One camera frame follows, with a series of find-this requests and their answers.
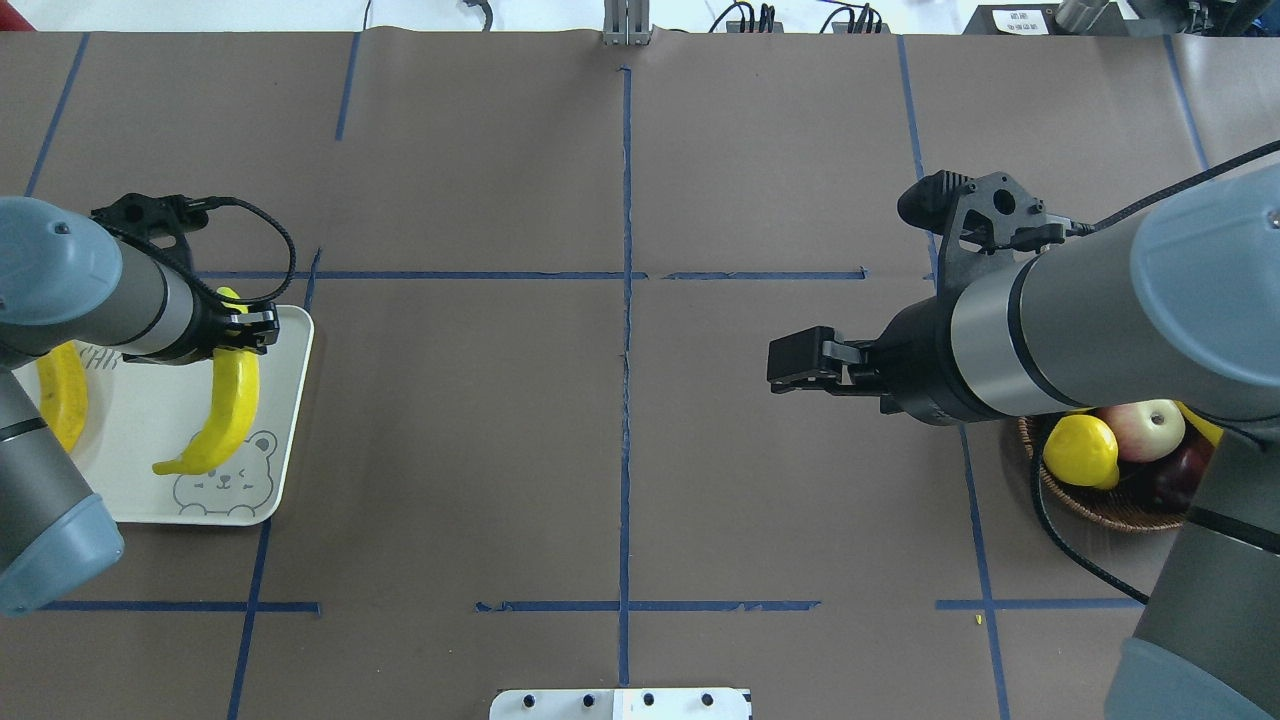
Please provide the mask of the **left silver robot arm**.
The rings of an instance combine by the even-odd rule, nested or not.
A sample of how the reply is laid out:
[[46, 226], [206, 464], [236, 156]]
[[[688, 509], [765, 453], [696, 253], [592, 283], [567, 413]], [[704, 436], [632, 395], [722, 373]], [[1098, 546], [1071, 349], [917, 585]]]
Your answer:
[[243, 199], [127, 193], [83, 215], [27, 196], [1, 201], [3, 614], [44, 609], [114, 565], [124, 541], [74, 464], [90, 398], [78, 345], [125, 363], [212, 365], [201, 429], [157, 474], [212, 470], [243, 442], [261, 396], [259, 359], [276, 342], [278, 290], [243, 299], [192, 265], [188, 236], [211, 211], [238, 208], [284, 241], [285, 227]]

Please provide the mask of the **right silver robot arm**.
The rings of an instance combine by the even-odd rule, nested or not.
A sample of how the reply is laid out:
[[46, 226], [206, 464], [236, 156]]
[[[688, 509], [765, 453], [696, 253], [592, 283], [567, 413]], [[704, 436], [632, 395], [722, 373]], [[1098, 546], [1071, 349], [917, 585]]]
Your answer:
[[1224, 429], [1107, 719], [1277, 716], [1277, 167], [1266, 143], [1085, 224], [1004, 172], [925, 176], [899, 215], [940, 237], [936, 293], [874, 340], [773, 340], [771, 389], [870, 396], [933, 425], [1152, 398]]

